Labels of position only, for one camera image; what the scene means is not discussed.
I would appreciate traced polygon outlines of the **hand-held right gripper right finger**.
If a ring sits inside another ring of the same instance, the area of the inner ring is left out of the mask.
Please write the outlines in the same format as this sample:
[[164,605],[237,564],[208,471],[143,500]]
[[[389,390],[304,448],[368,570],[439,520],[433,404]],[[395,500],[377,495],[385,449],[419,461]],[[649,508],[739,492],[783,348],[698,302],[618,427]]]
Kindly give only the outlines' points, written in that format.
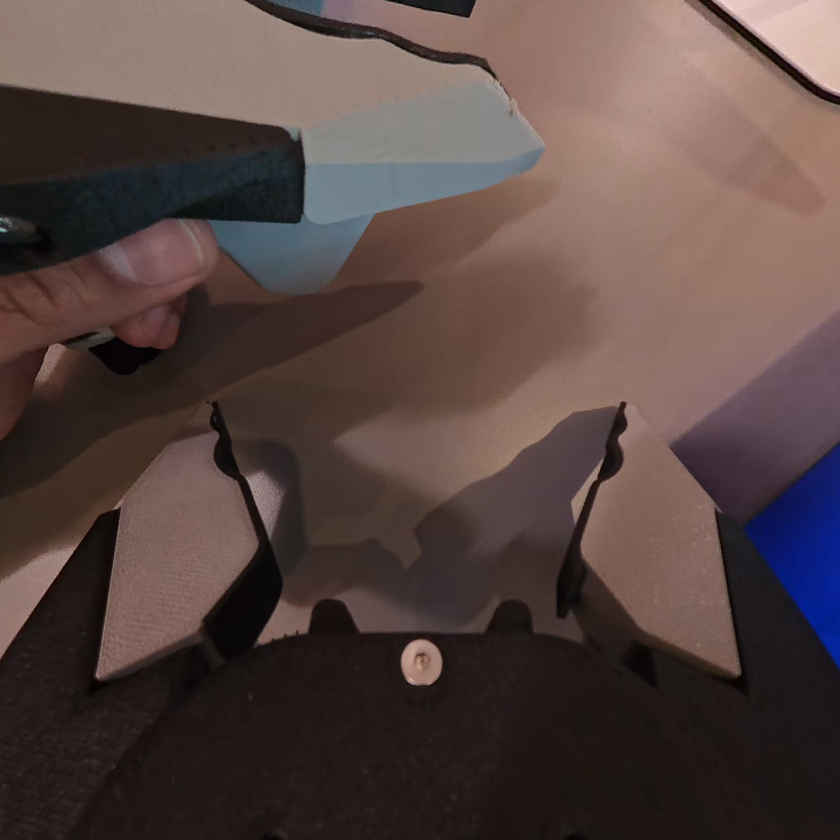
[[558,617],[619,657],[646,647],[739,679],[718,508],[635,406],[616,409],[571,508]]

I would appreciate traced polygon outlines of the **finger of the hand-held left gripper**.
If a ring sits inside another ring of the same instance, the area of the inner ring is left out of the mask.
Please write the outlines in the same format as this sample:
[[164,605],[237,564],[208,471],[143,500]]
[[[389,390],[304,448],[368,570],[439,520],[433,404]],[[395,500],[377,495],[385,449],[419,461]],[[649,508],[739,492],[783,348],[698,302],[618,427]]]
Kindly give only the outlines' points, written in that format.
[[[271,3],[317,16],[346,16],[377,4],[377,2],[355,1],[271,1]],[[476,5],[476,1],[384,1],[384,3],[459,18],[468,18],[472,15]]]
[[377,214],[484,190],[539,161],[544,142],[483,59],[321,16],[323,2],[252,4],[305,39],[292,72],[301,104],[283,125],[302,151],[301,219],[217,212],[211,225],[268,291],[327,286]]

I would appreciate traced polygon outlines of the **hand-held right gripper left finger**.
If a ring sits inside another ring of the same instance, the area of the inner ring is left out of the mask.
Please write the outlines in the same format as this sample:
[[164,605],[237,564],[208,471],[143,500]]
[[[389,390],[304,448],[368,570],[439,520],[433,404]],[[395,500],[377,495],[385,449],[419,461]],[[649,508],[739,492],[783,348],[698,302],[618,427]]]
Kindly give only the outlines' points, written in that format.
[[123,497],[95,669],[127,676],[191,646],[254,648],[282,591],[284,451],[202,404]]

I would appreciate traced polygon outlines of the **person's left hand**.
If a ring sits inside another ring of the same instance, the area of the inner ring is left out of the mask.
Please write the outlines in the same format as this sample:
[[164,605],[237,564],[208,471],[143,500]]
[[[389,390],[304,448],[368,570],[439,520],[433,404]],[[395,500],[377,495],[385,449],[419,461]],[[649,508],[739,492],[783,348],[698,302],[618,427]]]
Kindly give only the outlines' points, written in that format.
[[22,416],[47,349],[102,328],[139,348],[178,338],[188,293],[220,251],[209,223],[165,219],[94,254],[1,282],[1,438]]

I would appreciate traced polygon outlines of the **blue plastic bin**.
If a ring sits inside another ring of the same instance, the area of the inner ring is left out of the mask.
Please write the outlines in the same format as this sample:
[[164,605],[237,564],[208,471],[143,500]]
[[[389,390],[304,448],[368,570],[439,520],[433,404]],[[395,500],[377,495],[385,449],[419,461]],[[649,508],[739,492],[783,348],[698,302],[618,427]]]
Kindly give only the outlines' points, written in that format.
[[756,514],[746,532],[824,645],[838,657],[839,446]]

